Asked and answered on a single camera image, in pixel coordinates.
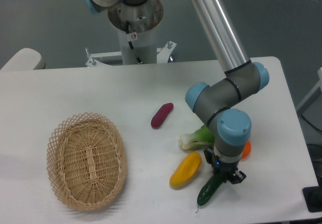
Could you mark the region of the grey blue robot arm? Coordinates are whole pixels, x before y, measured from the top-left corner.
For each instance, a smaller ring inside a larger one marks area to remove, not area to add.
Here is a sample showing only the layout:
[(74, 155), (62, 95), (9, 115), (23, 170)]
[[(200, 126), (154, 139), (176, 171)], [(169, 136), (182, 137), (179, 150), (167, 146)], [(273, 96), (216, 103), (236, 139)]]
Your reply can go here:
[[(85, 0), (93, 13), (107, 11), (112, 25), (121, 33), (124, 64), (155, 63), (158, 53), (146, 38), (161, 22), (159, 0)], [(247, 56), (221, 0), (191, 0), (225, 78), (210, 86), (193, 85), (185, 100), (190, 109), (214, 134), (215, 144), (205, 150), (214, 173), (226, 182), (241, 183), (238, 170), (242, 152), (251, 133), (249, 116), (235, 105), (263, 89), (269, 82), (267, 69)]]

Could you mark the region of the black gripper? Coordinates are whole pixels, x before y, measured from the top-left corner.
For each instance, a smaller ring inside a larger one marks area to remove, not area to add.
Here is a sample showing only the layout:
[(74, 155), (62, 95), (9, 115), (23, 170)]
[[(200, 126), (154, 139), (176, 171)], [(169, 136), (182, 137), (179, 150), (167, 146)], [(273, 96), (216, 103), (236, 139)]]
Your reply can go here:
[(214, 156), (213, 148), (207, 147), (204, 151), (204, 156), (208, 164), (213, 164), (213, 173), (222, 173), (228, 176), (231, 184), (241, 183), (247, 176), (244, 172), (238, 170), (239, 161), (226, 163), (219, 156)]

